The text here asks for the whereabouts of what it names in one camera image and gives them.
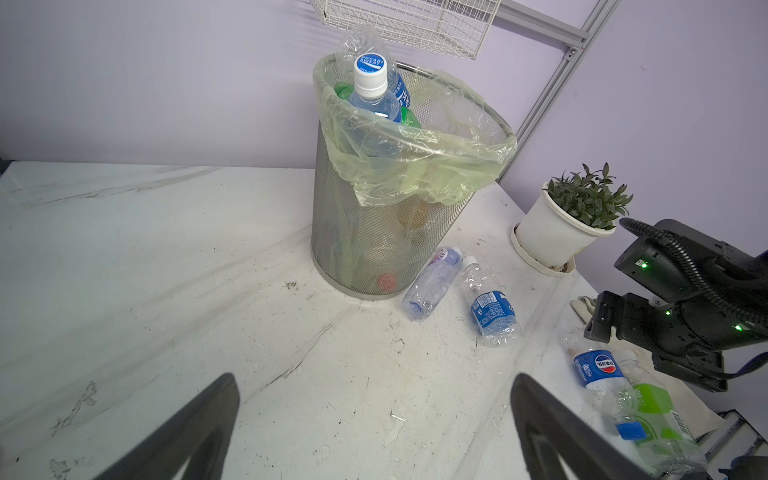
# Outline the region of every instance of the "beige cloth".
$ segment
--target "beige cloth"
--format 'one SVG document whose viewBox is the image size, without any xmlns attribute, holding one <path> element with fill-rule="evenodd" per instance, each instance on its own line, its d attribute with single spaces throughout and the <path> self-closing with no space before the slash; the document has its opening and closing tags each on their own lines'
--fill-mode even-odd
<svg viewBox="0 0 768 480">
<path fill-rule="evenodd" d="M 584 323 L 592 319 L 594 299 L 582 297 L 579 300 L 572 300 L 571 306 L 576 310 L 581 319 L 584 320 Z M 651 360 L 651 353 L 649 351 L 626 340 L 619 340 L 615 336 L 611 337 L 608 347 L 612 352 L 630 350 L 637 355 L 640 365 L 667 387 L 675 409 L 685 420 L 694 438 L 699 438 L 699 436 L 711 432 L 723 424 L 724 420 L 704 405 L 704 402 L 696 396 L 693 390 L 688 388 L 685 382 L 662 372 L 657 372 L 654 369 L 654 363 Z"/>
</svg>

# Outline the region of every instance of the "white flower pot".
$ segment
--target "white flower pot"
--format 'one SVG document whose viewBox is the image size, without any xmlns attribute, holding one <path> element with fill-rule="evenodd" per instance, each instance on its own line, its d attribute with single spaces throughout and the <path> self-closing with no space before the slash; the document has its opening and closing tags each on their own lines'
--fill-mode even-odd
<svg viewBox="0 0 768 480">
<path fill-rule="evenodd" d="M 608 237 L 616 228 L 603 230 L 584 225 L 549 197 L 547 184 L 541 196 L 515 231 L 520 246 L 544 266 L 563 266 L 598 237 Z"/>
</svg>

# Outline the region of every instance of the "trash can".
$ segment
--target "trash can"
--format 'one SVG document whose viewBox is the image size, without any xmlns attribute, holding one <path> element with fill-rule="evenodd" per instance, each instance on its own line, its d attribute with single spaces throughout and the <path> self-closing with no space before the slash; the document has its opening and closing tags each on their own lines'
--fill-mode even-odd
<svg viewBox="0 0 768 480">
<path fill-rule="evenodd" d="M 504 119 L 460 81 L 397 66 L 424 130 L 336 98 L 333 85 L 348 79 L 333 55 L 313 73 L 320 127 L 312 257 L 331 285 L 364 300 L 408 288 L 473 193 L 496 180 L 517 147 Z M 365 140 L 358 142 L 359 132 Z M 397 145 L 396 158 L 366 156 L 372 139 Z"/>
</svg>

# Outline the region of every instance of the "white bottle cap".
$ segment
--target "white bottle cap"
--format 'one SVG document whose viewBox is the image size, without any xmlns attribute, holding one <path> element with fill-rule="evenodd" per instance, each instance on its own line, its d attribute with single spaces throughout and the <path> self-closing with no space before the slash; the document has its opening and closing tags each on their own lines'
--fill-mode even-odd
<svg viewBox="0 0 768 480">
<path fill-rule="evenodd" d="M 366 100 L 380 98 L 386 93 L 386 60 L 376 53 L 360 55 L 355 60 L 355 92 Z"/>
<path fill-rule="evenodd" d="M 637 361 L 637 355 L 630 350 L 619 350 L 618 352 L 614 352 L 614 360 L 616 360 L 616 362 L 623 362 L 624 360 Z"/>
</svg>

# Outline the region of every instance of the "white wire basket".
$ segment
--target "white wire basket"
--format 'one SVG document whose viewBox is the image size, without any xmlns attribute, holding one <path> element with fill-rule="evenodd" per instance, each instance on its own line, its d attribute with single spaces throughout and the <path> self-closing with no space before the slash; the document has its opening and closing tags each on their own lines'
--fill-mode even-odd
<svg viewBox="0 0 768 480">
<path fill-rule="evenodd" d="M 320 21 L 376 27 L 385 40 L 475 59 L 501 0 L 312 0 Z"/>
</svg>

